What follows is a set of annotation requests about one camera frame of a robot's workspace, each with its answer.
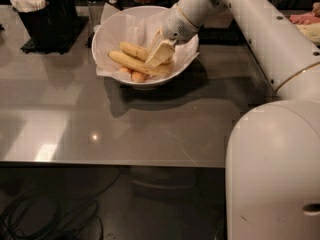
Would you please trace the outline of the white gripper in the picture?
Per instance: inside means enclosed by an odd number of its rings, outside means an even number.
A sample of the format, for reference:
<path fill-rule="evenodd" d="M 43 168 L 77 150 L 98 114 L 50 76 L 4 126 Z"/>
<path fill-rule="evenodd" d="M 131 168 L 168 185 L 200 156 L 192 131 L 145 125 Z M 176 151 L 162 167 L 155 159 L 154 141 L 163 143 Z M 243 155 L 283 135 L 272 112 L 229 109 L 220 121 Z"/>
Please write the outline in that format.
<path fill-rule="evenodd" d="M 150 51 L 145 64 L 149 68 L 156 68 L 175 53 L 175 42 L 188 42 L 199 31 L 185 16 L 181 8 L 174 4 L 163 22 L 154 34 L 148 49 Z"/>

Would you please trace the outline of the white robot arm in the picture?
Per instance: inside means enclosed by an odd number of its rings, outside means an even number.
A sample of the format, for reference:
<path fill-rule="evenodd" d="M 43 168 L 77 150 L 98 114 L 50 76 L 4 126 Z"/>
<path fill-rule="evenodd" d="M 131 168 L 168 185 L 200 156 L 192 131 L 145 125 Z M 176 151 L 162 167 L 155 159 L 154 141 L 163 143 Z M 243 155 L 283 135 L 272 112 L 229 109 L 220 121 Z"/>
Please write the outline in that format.
<path fill-rule="evenodd" d="M 228 8 L 268 82 L 264 103 L 244 114 L 225 162 L 228 240 L 320 240 L 320 57 L 268 0 L 179 0 L 151 43 L 189 41 Z"/>

